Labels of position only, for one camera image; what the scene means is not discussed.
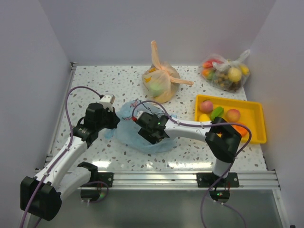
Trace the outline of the light blue printed plastic bag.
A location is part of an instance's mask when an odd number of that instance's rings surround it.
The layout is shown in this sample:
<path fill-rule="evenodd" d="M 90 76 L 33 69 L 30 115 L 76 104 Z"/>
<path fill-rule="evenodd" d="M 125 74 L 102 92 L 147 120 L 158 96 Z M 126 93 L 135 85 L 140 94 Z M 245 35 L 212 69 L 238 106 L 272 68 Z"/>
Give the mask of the light blue printed plastic bag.
<path fill-rule="evenodd" d="M 127 144 L 131 148 L 146 154 L 155 154 L 172 150 L 176 145 L 175 139 L 164 139 L 160 143 L 151 144 L 138 134 L 140 126 L 132 120 L 132 111 L 140 102 L 141 100 L 137 98 L 122 105 L 120 110 L 116 113 L 120 119 L 117 128 L 106 130 L 104 133 L 105 138 L 115 138 L 118 142 Z"/>

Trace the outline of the red apple with stem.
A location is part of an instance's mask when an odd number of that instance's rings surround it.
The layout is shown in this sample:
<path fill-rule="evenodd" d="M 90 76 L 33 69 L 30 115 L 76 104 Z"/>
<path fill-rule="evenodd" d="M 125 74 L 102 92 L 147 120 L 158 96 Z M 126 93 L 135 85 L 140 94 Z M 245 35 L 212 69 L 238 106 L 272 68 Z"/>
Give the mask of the red apple with stem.
<path fill-rule="evenodd" d="M 213 111 L 213 103 L 210 100 L 200 102 L 199 109 L 204 114 L 209 114 Z"/>

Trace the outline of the green fruit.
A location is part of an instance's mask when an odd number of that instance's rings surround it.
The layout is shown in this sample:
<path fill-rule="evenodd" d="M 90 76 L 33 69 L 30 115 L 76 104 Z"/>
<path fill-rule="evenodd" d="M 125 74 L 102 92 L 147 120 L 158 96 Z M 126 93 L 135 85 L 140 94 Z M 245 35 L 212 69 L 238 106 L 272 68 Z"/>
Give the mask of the green fruit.
<path fill-rule="evenodd" d="M 219 106 L 216 107 L 210 114 L 210 119 L 213 121 L 216 117 L 222 117 L 224 114 L 224 108 Z"/>

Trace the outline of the orange round fruit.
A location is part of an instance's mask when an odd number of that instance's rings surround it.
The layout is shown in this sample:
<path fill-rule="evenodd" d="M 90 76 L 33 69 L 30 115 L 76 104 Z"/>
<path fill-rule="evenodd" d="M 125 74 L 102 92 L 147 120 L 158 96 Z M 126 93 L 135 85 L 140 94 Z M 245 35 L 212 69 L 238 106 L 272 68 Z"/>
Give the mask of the orange round fruit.
<path fill-rule="evenodd" d="M 240 120 L 241 113 L 237 109 L 229 109 L 226 113 L 226 120 L 231 123 L 236 123 Z"/>

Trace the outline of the orange carrot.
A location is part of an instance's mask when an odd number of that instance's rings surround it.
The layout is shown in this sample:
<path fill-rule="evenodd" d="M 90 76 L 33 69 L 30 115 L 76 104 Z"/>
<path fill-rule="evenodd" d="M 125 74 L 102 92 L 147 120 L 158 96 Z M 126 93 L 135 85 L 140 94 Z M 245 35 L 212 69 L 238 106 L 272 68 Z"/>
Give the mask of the orange carrot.
<path fill-rule="evenodd" d="M 246 125 L 244 123 L 238 122 L 237 125 L 233 124 L 232 127 L 242 136 L 245 137 L 248 133 L 247 129 L 244 128 Z"/>

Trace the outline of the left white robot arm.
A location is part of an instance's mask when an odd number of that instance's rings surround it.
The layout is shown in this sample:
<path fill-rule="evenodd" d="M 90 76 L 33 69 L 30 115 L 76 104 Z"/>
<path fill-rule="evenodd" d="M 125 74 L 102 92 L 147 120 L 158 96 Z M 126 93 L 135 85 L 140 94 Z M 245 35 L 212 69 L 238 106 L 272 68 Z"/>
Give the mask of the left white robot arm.
<path fill-rule="evenodd" d="M 97 166 L 81 162 L 72 174 L 67 172 L 78 157 L 98 138 L 103 129 L 115 129 L 120 119 L 111 102 L 91 103 L 73 128 L 60 152 L 35 177 L 25 177 L 20 184 L 20 208 L 44 220 L 52 220 L 63 199 L 78 187 L 94 186 L 100 181 Z"/>

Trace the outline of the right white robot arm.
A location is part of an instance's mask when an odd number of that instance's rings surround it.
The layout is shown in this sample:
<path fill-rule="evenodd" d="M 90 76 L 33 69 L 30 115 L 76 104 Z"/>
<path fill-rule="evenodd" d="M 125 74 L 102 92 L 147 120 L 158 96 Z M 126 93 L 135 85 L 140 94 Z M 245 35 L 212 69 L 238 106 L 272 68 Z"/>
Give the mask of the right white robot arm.
<path fill-rule="evenodd" d="M 228 172 L 242 136 L 223 118 L 216 117 L 207 122 L 183 122 L 166 115 L 140 111 L 133 121 L 140 126 L 138 134 L 151 144 L 177 137 L 206 142 L 216 157 L 211 177 L 213 184 L 220 187 L 228 182 Z"/>

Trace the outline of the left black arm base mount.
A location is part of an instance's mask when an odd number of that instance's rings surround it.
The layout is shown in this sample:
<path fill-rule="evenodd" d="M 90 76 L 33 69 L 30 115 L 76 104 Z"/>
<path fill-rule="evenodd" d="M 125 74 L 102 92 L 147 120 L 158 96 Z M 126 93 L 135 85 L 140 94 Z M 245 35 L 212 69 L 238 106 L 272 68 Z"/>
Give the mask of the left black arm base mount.
<path fill-rule="evenodd" d="M 96 165 L 88 162 L 81 162 L 77 167 L 90 172 L 89 181 L 81 185 L 81 188 L 95 188 L 95 190 L 81 189 L 81 199 L 87 200 L 88 204 L 99 203 L 105 200 L 109 194 L 109 189 L 113 185 L 114 174 L 112 172 L 99 172 Z"/>

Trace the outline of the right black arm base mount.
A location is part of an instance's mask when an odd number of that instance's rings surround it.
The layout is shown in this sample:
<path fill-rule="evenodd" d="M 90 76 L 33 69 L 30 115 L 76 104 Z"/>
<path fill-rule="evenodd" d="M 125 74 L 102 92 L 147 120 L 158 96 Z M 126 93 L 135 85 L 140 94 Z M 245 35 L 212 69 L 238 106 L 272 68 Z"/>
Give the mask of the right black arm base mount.
<path fill-rule="evenodd" d="M 197 186 L 199 188 L 210 188 L 209 196 L 220 203 L 228 202 L 230 198 L 230 189 L 239 188 L 238 175 L 230 172 L 226 178 L 219 178 L 211 172 L 199 172 L 196 174 Z"/>

